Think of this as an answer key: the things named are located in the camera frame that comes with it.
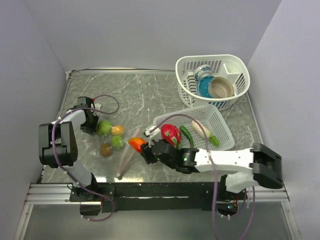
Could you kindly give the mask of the fake green apple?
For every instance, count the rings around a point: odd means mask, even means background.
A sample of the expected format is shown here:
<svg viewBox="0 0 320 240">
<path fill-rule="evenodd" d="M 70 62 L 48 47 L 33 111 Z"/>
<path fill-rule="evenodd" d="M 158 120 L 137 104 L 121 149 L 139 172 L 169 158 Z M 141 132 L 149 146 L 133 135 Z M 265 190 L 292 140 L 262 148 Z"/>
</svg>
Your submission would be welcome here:
<svg viewBox="0 0 320 240">
<path fill-rule="evenodd" d="M 113 135 L 111 137 L 111 146 L 113 149 L 120 150 L 124 147 L 125 142 L 121 135 Z"/>
<path fill-rule="evenodd" d="M 100 136 L 109 136 L 113 125 L 109 120 L 101 120 L 96 126 L 96 132 Z"/>
</svg>

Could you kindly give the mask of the fake red dragon fruit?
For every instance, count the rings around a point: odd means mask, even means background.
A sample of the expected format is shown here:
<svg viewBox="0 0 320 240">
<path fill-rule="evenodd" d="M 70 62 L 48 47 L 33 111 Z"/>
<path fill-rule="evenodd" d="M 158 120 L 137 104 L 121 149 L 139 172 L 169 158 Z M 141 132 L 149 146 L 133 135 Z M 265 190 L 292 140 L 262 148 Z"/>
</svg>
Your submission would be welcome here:
<svg viewBox="0 0 320 240">
<path fill-rule="evenodd" d="M 160 128 L 162 139 L 171 144 L 174 147 L 177 147 L 182 140 L 182 134 L 180 130 L 172 124 L 164 124 Z"/>
</svg>

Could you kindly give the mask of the clear zip top bag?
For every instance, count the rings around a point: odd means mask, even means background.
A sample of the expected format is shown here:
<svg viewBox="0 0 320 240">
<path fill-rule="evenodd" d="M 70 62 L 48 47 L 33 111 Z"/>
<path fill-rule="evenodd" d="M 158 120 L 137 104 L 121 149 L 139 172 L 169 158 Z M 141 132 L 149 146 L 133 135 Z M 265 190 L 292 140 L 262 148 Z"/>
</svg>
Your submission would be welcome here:
<svg viewBox="0 0 320 240">
<path fill-rule="evenodd" d="M 98 153 L 103 158 L 110 158 L 116 151 L 121 151 L 116 171 L 116 177 L 121 179 L 123 172 L 135 155 L 134 150 L 129 152 L 130 146 L 124 139 L 124 126 L 114 125 L 109 120 L 101 120 L 97 123 L 93 135 L 101 139 L 98 145 Z"/>
</svg>

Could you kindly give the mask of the fake carrot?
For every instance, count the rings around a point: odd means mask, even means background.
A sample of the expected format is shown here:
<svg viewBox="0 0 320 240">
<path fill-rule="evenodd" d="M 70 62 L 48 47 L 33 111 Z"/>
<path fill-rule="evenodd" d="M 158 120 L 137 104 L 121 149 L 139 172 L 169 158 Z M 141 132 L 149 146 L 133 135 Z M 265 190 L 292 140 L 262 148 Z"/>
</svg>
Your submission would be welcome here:
<svg viewBox="0 0 320 240">
<path fill-rule="evenodd" d="M 128 140 L 128 144 L 138 153 L 143 151 L 143 145 L 147 142 L 140 137 L 132 137 Z"/>
</svg>

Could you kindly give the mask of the fake orange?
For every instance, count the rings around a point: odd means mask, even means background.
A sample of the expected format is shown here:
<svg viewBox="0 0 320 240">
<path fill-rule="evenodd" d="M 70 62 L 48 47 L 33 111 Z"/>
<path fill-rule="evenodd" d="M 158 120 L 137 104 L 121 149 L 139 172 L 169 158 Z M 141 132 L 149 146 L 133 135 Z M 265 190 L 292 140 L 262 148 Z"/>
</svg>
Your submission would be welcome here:
<svg viewBox="0 0 320 240">
<path fill-rule="evenodd" d="M 122 136 L 125 133 L 125 127 L 122 125 L 115 125 L 111 128 L 111 134 L 115 136 Z"/>
</svg>

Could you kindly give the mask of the fake brown kiwi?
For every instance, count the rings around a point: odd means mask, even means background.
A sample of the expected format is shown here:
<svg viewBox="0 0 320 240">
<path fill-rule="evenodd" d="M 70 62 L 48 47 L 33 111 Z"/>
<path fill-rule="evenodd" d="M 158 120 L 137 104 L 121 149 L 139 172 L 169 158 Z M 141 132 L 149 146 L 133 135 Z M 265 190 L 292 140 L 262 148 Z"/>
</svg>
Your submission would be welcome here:
<svg viewBox="0 0 320 240">
<path fill-rule="evenodd" d="M 103 143 L 100 146 L 100 154 L 103 157 L 109 157 L 113 154 L 113 150 L 112 150 L 112 145 L 109 144 L 108 142 Z"/>
</svg>

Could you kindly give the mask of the fake green chili pepper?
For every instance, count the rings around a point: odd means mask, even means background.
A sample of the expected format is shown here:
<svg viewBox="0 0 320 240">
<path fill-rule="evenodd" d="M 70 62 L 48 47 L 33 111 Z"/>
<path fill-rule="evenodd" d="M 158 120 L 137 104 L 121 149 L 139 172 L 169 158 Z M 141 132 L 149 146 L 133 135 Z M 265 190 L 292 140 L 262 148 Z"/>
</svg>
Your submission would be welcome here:
<svg viewBox="0 0 320 240">
<path fill-rule="evenodd" d="M 190 148 L 193 148 L 194 147 L 194 141 L 193 141 L 193 137 L 192 137 L 191 133 L 189 132 L 189 130 L 183 125 L 181 125 L 179 127 L 179 130 L 187 138 L 187 140 L 189 141 Z"/>
</svg>

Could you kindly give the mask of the fake white radish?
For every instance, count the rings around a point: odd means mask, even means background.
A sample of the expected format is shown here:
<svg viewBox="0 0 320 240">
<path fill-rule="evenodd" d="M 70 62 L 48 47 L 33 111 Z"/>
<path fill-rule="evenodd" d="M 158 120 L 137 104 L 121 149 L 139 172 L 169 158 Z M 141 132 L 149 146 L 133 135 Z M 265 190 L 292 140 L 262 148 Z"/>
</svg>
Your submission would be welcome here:
<svg viewBox="0 0 320 240">
<path fill-rule="evenodd" d="M 215 135 L 212 135 L 210 130 L 206 128 L 202 123 L 200 123 L 199 121 L 193 120 L 191 124 L 195 132 L 200 137 L 202 137 L 203 139 L 207 139 L 215 147 L 218 147 L 220 145 L 220 141 L 218 140 L 218 138 Z"/>
</svg>

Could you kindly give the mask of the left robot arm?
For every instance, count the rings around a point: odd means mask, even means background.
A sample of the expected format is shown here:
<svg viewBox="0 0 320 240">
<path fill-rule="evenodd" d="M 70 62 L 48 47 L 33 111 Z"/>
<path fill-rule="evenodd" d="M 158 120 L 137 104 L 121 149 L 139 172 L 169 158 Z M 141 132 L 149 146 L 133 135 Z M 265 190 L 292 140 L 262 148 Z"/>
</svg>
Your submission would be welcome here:
<svg viewBox="0 0 320 240">
<path fill-rule="evenodd" d="M 54 127 L 54 122 L 44 123 L 38 127 L 39 160 L 43 165 L 53 169 L 62 166 L 72 179 L 76 188 L 83 185 L 81 195 L 88 201 L 97 199 L 100 193 L 95 176 L 86 170 L 78 161 L 78 147 L 75 130 L 93 135 L 99 121 L 95 113 L 95 103 L 92 98 L 83 96 L 77 99 L 77 105 L 72 110 L 85 108 L 68 115 Z"/>
</svg>

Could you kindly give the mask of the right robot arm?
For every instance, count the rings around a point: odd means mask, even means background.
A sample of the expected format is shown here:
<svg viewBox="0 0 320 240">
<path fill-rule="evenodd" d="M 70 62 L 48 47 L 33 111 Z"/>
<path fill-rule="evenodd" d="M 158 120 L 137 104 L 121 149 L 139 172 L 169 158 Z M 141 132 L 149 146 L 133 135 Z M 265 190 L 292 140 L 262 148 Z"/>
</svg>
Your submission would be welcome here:
<svg viewBox="0 0 320 240">
<path fill-rule="evenodd" d="M 267 189 L 283 187 L 282 157 L 261 143 L 251 148 L 231 151 L 206 151 L 202 148 L 175 148 L 165 140 L 139 149 L 147 164 L 161 162 L 183 174 L 222 172 L 219 195 L 230 199 L 240 191 L 261 186 Z"/>
</svg>

